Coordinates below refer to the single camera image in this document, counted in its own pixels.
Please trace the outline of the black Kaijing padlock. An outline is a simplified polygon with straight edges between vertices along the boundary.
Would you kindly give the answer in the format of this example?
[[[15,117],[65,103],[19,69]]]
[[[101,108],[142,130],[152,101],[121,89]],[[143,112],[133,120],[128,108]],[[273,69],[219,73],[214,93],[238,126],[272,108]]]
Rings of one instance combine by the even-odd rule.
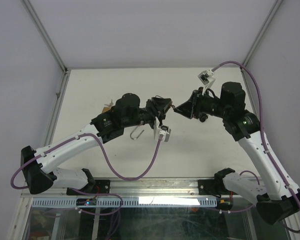
[[[201,123],[204,123],[207,119],[208,119],[208,115],[203,113],[203,114],[200,116],[199,121],[200,121]]]

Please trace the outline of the small silver key bunch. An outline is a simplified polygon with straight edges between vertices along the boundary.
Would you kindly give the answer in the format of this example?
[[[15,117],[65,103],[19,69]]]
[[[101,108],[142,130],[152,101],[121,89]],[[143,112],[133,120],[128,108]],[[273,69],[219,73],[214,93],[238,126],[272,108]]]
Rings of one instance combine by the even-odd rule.
[[[114,105],[113,100],[111,99],[110,103],[106,103],[105,106],[111,108]]]

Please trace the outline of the long-shackle brass padlock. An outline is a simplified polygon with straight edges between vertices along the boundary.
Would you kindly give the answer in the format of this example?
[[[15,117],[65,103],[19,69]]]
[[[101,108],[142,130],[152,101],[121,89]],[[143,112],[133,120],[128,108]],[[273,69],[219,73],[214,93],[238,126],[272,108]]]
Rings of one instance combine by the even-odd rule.
[[[136,141],[144,133],[144,131],[143,127],[136,126],[129,134],[129,137],[131,140]]]

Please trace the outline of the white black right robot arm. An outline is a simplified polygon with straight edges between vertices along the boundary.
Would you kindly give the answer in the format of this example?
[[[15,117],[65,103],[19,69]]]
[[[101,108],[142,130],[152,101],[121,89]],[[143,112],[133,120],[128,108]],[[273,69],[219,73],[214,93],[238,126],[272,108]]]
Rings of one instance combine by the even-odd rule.
[[[220,97],[200,87],[189,100],[174,109],[188,119],[204,121],[208,115],[222,119],[225,130],[250,157],[264,185],[242,178],[225,168],[214,175],[212,194],[227,191],[239,194],[256,206],[260,217],[269,225],[300,211],[300,187],[289,177],[261,132],[260,121],[245,109],[246,93],[238,82],[226,82]]]

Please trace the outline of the small brass padlock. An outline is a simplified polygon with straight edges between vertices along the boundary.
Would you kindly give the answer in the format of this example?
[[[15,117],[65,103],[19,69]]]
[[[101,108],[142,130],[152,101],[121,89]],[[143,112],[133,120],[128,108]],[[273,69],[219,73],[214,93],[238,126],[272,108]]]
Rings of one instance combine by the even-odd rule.
[[[156,95],[155,97],[156,97],[156,98],[163,99],[163,97],[160,96],[160,95]],[[175,106],[173,105],[173,102],[170,103],[170,108],[172,108],[173,110],[175,109]]]

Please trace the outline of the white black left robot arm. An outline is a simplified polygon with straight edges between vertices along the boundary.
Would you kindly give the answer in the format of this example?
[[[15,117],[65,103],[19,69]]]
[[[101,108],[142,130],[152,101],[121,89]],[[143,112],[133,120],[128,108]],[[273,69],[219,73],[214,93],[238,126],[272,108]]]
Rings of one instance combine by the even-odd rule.
[[[73,189],[86,195],[95,193],[96,181],[88,169],[69,170],[59,166],[90,148],[103,148],[130,127],[149,125],[154,137],[161,142],[170,133],[163,120],[172,105],[170,98],[153,97],[147,100],[145,107],[140,107],[140,98],[126,93],[109,110],[65,139],[37,149],[24,147],[20,164],[27,189],[32,195],[51,188]]]

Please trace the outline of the large brass padlock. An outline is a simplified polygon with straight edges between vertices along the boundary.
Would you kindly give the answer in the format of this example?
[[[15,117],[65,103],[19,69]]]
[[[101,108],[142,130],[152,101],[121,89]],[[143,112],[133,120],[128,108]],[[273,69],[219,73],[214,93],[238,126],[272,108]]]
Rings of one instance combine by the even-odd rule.
[[[109,111],[111,109],[111,107],[104,107],[103,108],[103,110],[102,110],[102,112],[104,113],[104,112],[107,112],[107,111]]]

